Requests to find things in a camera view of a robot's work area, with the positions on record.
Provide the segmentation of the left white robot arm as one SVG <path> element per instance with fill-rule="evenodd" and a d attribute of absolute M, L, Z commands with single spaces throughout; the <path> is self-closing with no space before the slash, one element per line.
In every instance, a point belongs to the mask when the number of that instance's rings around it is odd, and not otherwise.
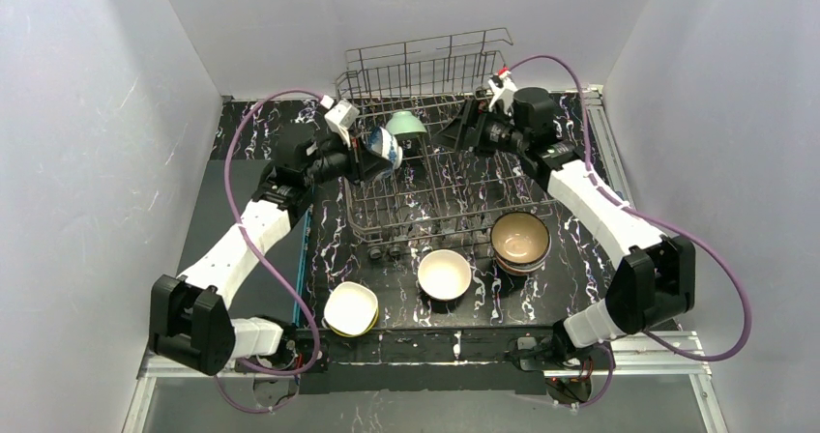
<path fill-rule="evenodd" d="M 352 183 L 383 178 L 402 158 L 401 146 L 384 128 L 287 144 L 265 166 L 256 191 L 225 234 L 178 276 L 164 274 L 155 281 L 149 349 L 206 375 L 219 373 L 230 361 L 274 355 L 285 335 L 281 321 L 229 315 L 242 284 L 305 215 L 314 187 L 340 177 Z"/>

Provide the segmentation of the blue floral bowl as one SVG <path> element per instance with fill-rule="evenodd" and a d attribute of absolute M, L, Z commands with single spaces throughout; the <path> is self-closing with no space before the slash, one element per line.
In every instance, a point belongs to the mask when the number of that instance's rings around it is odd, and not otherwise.
<path fill-rule="evenodd" d="M 386 128 L 375 128 L 366 138 L 366 148 L 373 154 L 385 159 L 390 166 L 380 170 L 374 177 L 383 180 L 398 170 L 403 160 L 403 148 L 396 137 Z"/>

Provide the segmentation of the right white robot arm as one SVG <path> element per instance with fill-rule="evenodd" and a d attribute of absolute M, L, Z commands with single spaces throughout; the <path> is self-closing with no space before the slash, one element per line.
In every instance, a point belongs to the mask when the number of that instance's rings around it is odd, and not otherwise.
<path fill-rule="evenodd" d="M 514 92 L 511 109 L 505 113 L 497 104 L 469 98 L 431 140 L 482 157 L 516 156 L 523 173 L 571 211 L 613 264 L 604 298 L 556 322 L 545 352 L 568 360 L 597 343 L 643 332 L 692 310 L 692 242 L 670 237 L 629 213 L 628 203 L 586 166 L 583 148 L 557 135 L 557 105 L 546 90 Z"/>

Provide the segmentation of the green celadon bowl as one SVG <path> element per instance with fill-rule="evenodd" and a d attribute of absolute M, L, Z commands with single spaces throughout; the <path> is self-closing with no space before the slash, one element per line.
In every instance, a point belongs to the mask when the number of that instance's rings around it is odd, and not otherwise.
<path fill-rule="evenodd" d="M 423 122 L 408 110 L 394 112 L 385 129 L 398 141 L 418 138 L 427 134 L 427 128 Z"/>

